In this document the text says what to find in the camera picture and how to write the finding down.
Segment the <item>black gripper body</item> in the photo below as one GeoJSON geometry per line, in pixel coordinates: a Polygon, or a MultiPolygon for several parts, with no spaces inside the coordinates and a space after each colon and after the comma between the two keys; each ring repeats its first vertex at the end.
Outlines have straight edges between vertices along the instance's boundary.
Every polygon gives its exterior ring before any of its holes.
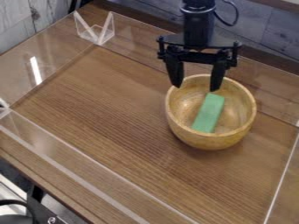
{"type": "Polygon", "coordinates": [[[207,45],[187,45],[179,33],[159,36],[156,42],[159,45],[158,59],[168,67],[175,67],[183,62],[206,65],[223,62],[226,68],[238,66],[242,43],[237,40],[215,35],[207,45]]]}

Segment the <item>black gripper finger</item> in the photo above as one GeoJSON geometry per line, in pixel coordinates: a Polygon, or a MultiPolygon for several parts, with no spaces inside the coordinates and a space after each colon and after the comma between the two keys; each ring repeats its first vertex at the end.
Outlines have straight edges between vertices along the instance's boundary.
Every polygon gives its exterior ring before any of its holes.
{"type": "Polygon", "coordinates": [[[226,74],[227,63],[225,60],[218,60],[214,64],[210,76],[210,91],[214,92],[220,89],[222,81],[226,74]]]}
{"type": "Polygon", "coordinates": [[[167,54],[164,63],[171,83],[179,88],[183,84],[183,62],[176,56],[167,54]]]}

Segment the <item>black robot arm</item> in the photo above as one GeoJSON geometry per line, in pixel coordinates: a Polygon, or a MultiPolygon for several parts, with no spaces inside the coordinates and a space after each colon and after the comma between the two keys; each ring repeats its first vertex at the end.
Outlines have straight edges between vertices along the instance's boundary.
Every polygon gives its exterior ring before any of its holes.
{"type": "Polygon", "coordinates": [[[182,0],[182,33],[160,36],[158,59],[166,64],[171,83],[180,87],[184,78],[184,63],[212,65],[210,91],[220,89],[226,71],[238,66],[239,48],[237,40],[218,38],[214,33],[215,19],[226,26],[235,26],[239,21],[239,8],[231,0],[222,0],[235,10],[235,19],[230,23],[216,12],[215,0],[182,0]]]}

